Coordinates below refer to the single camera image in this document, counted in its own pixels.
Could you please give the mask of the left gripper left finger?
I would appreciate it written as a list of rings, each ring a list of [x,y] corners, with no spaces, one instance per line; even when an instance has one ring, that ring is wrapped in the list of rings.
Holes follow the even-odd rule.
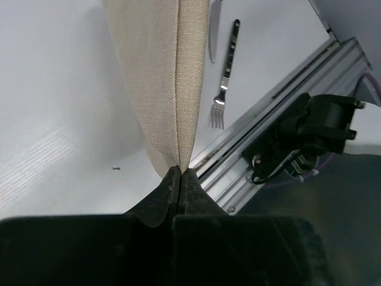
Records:
[[[126,214],[136,216],[150,228],[161,226],[177,214],[181,181],[179,166],[169,168],[159,185]]]

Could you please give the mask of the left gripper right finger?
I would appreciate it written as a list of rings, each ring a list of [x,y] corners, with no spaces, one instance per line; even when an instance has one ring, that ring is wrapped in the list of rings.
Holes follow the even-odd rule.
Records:
[[[202,188],[193,169],[186,170],[181,177],[177,214],[227,215]]]

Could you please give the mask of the beige cloth napkin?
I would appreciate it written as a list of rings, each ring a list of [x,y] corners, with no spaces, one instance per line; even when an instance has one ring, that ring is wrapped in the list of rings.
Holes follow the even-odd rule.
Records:
[[[159,176],[189,167],[204,78],[208,1],[104,1],[118,65]]]

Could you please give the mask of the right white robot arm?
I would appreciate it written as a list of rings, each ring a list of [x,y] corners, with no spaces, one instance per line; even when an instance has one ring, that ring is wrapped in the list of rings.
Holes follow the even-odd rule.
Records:
[[[276,127],[279,142],[289,144],[311,156],[342,154],[347,140],[357,132],[350,129],[354,113],[365,103],[355,98],[333,94],[307,96],[300,114],[281,119]]]

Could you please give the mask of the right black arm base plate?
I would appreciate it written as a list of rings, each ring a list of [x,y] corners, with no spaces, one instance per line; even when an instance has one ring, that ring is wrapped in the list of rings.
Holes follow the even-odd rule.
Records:
[[[315,138],[284,134],[277,128],[270,128],[244,149],[242,157],[252,170],[251,182],[264,185],[289,167],[293,167],[298,176],[304,171],[302,165],[311,171],[320,150]]]

